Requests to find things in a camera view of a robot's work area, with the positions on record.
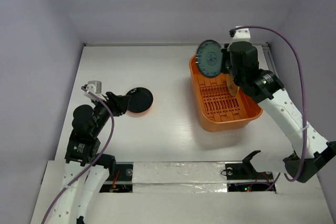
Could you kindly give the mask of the orange red plate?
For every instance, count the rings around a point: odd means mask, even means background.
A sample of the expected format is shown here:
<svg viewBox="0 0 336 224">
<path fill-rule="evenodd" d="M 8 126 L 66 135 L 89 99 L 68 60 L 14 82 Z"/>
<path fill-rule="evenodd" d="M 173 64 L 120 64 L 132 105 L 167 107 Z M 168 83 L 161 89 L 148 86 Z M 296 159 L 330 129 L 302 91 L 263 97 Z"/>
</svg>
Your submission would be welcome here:
<svg viewBox="0 0 336 224">
<path fill-rule="evenodd" d="M 128 116 L 131 116 L 133 118 L 139 118 L 139 117 L 142 117 L 142 116 L 145 116 L 147 115 L 148 113 L 150 113 L 152 111 L 152 108 L 148 108 L 147 110 L 141 112 L 141 113 L 133 113 L 129 110 L 127 110 L 127 115 Z"/>
</svg>

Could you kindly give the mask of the black plate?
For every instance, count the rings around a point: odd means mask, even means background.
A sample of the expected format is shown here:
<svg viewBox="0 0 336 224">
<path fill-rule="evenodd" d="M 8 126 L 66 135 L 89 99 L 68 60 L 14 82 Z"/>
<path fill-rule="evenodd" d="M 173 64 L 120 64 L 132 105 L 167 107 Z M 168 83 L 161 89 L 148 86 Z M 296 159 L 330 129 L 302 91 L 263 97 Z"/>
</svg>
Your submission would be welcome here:
<svg viewBox="0 0 336 224">
<path fill-rule="evenodd" d="M 140 114 L 147 111 L 153 104 L 152 92 L 144 87 L 133 88 L 127 92 L 130 96 L 128 111 Z"/>
</svg>

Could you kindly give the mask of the blue floral patterned plate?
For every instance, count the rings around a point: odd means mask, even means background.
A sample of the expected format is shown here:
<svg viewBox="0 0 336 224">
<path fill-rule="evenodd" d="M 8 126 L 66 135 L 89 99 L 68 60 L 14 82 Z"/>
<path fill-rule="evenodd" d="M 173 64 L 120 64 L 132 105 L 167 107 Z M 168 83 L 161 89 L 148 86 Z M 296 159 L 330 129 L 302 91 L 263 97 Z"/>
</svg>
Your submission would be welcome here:
<svg viewBox="0 0 336 224">
<path fill-rule="evenodd" d="M 221 73 L 222 47 L 214 40 L 205 40 L 196 50 L 196 65 L 200 73 L 208 78 L 214 78 Z"/>
</svg>

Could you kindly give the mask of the pale green rimmed plate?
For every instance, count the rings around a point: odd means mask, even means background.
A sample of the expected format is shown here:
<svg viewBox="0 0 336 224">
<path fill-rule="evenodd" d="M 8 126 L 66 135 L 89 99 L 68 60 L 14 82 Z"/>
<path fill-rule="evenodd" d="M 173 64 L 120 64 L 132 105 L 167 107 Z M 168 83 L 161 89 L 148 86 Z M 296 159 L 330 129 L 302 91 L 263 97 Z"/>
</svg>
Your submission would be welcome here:
<svg viewBox="0 0 336 224">
<path fill-rule="evenodd" d="M 226 77 L 226 82 L 227 82 L 229 93 L 231 94 L 231 96 L 235 97 L 237 93 L 239 92 L 239 86 L 237 86 L 234 83 L 234 79 L 229 74 Z"/>
</svg>

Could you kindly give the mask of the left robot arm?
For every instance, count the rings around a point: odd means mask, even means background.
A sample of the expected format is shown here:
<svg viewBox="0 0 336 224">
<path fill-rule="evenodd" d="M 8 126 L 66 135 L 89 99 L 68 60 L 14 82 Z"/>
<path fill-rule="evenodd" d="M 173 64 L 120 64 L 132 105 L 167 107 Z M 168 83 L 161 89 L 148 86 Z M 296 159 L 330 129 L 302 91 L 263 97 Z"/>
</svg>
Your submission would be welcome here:
<svg viewBox="0 0 336 224">
<path fill-rule="evenodd" d="M 85 223 L 90 208 L 107 179 L 116 174 L 116 159 L 105 154 L 112 137 L 100 147 L 98 136 L 108 120 L 126 113 L 131 97 L 105 95 L 82 87 L 94 106 L 78 106 L 65 153 L 62 189 L 48 207 L 42 223 Z"/>
</svg>

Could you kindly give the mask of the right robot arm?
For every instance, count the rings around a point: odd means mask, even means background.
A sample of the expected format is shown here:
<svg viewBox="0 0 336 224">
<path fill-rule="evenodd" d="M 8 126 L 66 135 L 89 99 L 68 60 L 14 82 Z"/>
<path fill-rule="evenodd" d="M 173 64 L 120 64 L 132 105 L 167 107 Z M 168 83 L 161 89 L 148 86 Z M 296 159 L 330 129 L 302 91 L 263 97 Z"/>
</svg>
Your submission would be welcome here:
<svg viewBox="0 0 336 224">
<path fill-rule="evenodd" d="M 291 143 L 293 153 L 275 161 L 273 168 L 288 180 L 307 182 L 335 157 L 335 142 L 308 123 L 306 113 L 293 104 L 275 73 L 259 67 L 257 49 L 251 43 L 225 44 L 222 54 L 222 73 L 271 116 Z"/>
</svg>

